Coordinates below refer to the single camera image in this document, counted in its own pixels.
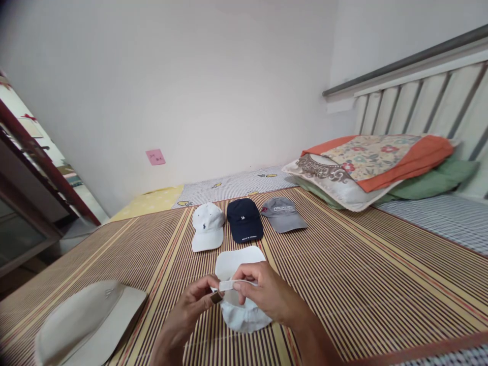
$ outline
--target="striped mat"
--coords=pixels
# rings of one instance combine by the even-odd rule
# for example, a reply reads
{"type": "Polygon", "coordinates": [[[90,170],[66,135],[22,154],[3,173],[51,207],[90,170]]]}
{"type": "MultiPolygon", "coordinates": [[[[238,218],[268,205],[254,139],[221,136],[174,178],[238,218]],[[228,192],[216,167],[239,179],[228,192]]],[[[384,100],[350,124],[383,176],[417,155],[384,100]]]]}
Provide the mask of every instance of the striped mat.
{"type": "MultiPolygon", "coordinates": [[[[308,222],[277,234],[263,218],[258,246],[306,300],[351,364],[389,364],[488,342],[488,259],[375,208],[334,211],[301,188],[251,196],[258,207],[284,196],[308,222]]],[[[218,202],[224,211],[231,200],[218,202]]],[[[0,303],[5,364],[31,365],[34,337],[70,295],[100,280],[121,280],[149,294],[107,364],[148,364],[157,333],[183,288],[212,273],[232,240],[193,253],[187,207],[107,224],[0,303]]],[[[300,364],[290,329],[230,330],[220,307],[202,315],[185,364],[300,364]]]]}

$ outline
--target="navy blue baseball cap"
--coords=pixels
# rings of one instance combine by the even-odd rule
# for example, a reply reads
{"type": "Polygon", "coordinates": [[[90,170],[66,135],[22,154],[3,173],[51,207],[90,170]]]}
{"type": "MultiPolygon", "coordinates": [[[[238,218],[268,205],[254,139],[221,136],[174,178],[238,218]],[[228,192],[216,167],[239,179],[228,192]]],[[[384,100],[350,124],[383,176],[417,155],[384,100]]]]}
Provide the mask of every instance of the navy blue baseball cap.
{"type": "Polygon", "coordinates": [[[249,198],[241,198],[229,203],[227,220],[236,243],[260,240],[264,235],[261,214],[256,204],[249,198]]]}

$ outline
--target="hat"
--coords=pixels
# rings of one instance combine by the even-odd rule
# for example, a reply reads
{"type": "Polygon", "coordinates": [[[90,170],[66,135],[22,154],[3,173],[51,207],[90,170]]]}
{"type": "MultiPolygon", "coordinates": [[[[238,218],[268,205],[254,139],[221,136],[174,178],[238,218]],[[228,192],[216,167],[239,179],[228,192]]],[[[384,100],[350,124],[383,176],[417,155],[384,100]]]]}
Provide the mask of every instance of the hat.
{"type": "MultiPolygon", "coordinates": [[[[255,246],[244,249],[222,252],[215,262],[215,274],[222,281],[231,279],[242,263],[256,263],[265,261],[263,252],[255,246]]],[[[224,291],[223,285],[235,282],[220,282],[219,290],[224,291]]],[[[239,293],[233,287],[227,287],[223,301],[220,302],[225,324],[232,330],[242,333],[252,333],[271,323],[271,318],[258,308],[255,302],[246,298],[244,305],[239,304],[239,293]]]]}
{"type": "Polygon", "coordinates": [[[213,203],[199,206],[193,213],[193,227],[196,232],[192,240],[192,250],[201,252],[220,247],[224,241],[224,222],[224,213],[213,203]]]}
{"type": "Polygon", "coordinates": [[[293,201],[285,197],[274,197],[266,201],[261,214],[268,218],[269,223],[278,233],[307,227],[293,201]]]}
{"type": "Polygon", "coordinates": [[[259,210],[249,198],[241,198],[229,203],[227,220],[236,243],[260,240],[264,235],[259,210]]]}
{"type": "Polygon", "coordinates": [[[36,365],[104,364],[146,293],[119,281],[100,281],[75,293],[44,321],[36,335],[36,365]]]}

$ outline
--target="white headboard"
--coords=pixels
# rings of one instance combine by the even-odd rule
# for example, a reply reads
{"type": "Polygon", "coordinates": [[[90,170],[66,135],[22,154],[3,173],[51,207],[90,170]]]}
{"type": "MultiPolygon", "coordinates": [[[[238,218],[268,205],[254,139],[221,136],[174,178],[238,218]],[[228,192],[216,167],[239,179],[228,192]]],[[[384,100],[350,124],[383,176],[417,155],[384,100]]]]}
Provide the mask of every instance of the white headboard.
{"type": "Polygon", "coordinates": [[[480,168],[456,194],[488,203],[488,51],[358,93],[355,134],[430,133],[460,141],[480,168]]]}

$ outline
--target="white pillowcase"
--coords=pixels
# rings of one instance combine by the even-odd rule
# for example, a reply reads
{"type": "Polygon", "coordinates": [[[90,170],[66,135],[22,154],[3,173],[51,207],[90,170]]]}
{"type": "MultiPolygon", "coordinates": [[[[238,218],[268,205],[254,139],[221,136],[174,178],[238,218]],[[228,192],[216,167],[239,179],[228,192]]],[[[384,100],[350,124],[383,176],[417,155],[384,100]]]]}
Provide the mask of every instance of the white pillowcase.
{"type": "Polygon", "coordinates": [[[284,172],[308,180],[353,212],[360,212],[387,194],[403,180],[387,188],[366,193],[347,172],[333,160],[320,155],[306,154],[282,169],[284,172]]]}

